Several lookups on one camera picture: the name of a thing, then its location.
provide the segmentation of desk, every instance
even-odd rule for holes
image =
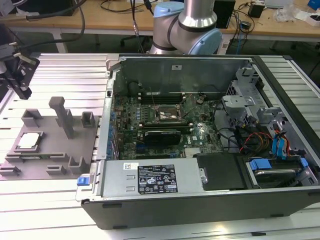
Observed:
[[[235,8],[248,0],[237,0]],[[131,14],[118,14],[108,12],[100,8],[100,0],[88,0],[82,7],[85,22],[86,34],[110,34],[110,35],[133,35],[133,23]],[[304,9],[308,0],[295,0],[298,8]],[[129,8],[130,4],[125,0],[115,1],[110,8],[115,10]],[[153,34],[153,18],[144,7],[143,12],[137,12],[136,22],[140,35],[151,36]],[[320,28],[312,27],[304,21],[276,22],[273,18],[274,9],[263,11],[261,18],[255,18],[255,28],[248,35],[252,40],[273,40],[273,41],[300,41],[320,42]],[[221,29],[223,41],[219,47],[219,54],[226,54],[229,41],[236,31],[235,19],[232,18],[227,29]],[[8,22],[8,27],[17,32],[41,32],[51,33],[54,39],[61,39],[63,33],[79,33],[81,28],[80,12],[76,11],[73,16],[57,16],[37,21],[13,21]],[[66,53],[67,48],[63,43],[57,43],[59,53]]]

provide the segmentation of floor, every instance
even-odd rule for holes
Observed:
[[[36,43],[51,39],[47,33],[18,33],[19,38],[25,43]],[[71,34],[64,34],[64,38],[72,37]],[[138,45],[135,39],[125,41],[125,46],[120,46],[120,39],[127,36],[123,35],[100,35],[100,45],[96,45],[93,34],[85,34],[80,40],[67,43],[69,53],[137,53]],[[146,50],[150,49],[151,41],[144,45]],[[236,54],[237,42],[228,49],[227,54]],[[272,41],[267,40],[248,40],[239,54],[242,55],[289,55],[294,61],[309,74],[314,66],[320,61],[320,50],[315,49],[315,42],[297,42],[296,48],[291,49],[292,42],[279,41],[275,50],[271,50]],[[33,52],[55,53],[57,48],[54,44],[35,47]],[[313,71],[311,79],[320,85],[320,65]]]

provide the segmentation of white cable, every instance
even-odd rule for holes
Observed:
[[[18,2],[13,3],[13,6],[18,7],[24,3],[26,3],[28,0],[20,0]]]

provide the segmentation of motherboard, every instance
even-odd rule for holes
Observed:
[[[187,94],[114,97],[120,160],[192,158],[194,154],[222,152],[212,109],[216,101]]]

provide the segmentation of power supply label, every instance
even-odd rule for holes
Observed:
[[[140,194],[169,194],[178,192],[174,165],[138,167],[138,192]]]

